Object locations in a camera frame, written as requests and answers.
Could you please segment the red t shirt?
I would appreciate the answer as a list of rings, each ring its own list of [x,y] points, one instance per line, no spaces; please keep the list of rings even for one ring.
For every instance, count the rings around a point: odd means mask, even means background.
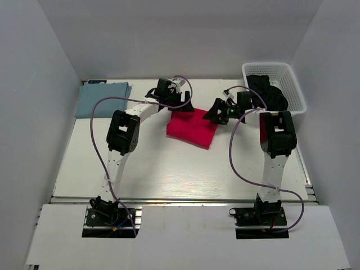
[[[203,119],[205,110],[194,112],[173,111],[166,126],[166,135],[208,150],[218,125]]]

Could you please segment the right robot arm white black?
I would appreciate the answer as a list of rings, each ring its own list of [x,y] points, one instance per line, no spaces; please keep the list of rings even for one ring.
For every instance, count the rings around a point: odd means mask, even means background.
[[[202,117],[204,120],[221,125],[226,125],[230,119],[237,119],[239,123],[244,122],[246,116],[261,109],[253,105],[251,100],[253,96],[260,99],[264,109],[267,108],[261,96],[249,88],[237,92],[237,101],[233,100],[229,89],[223,94],[226,99],[216,98],[212,107]],[[261,203],[279,203],[284,167],[297,145],[291,112],[261,112],[259,114],[259,142],[264,152],[262,182],[255,183],[244,177],[241,179],[259,187],[257,197]]]

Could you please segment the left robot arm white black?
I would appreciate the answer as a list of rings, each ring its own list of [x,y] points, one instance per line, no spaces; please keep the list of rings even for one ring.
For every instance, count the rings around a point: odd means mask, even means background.
[[[171,80],[159,79],[157,86],[150,89],[142,100],[122,97],[105,97],[94,105],[90,118],[90,133],[94,150],[104,168],[105,176],[98,197],[106,202],[117,203],[119,197],[115,188],[119,187],[125,164],[130,154],[136,149],[140,134],[140,125],[152,115],[164,108],[169,111],[192,113],[193,88],[183,76],[176,75]],[[93,133],[93,115],[97,106],[107,100],[135,102],[130,109],[115,110],[106,136],[108,159],[105,163],[95,143]]]

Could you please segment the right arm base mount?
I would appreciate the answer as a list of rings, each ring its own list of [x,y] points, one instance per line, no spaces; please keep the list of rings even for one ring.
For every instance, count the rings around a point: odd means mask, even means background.
[[[252,207],[231,208],[238,240],[288,239],[287,220],[282,202],[257,200]]]

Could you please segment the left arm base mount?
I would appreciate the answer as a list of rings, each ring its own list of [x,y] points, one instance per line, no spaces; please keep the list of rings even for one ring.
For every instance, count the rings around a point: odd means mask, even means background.
[[[82,230],[83,238],[134,239],[140,230],[141,209],[124,209],[118,202],[90,199]]]

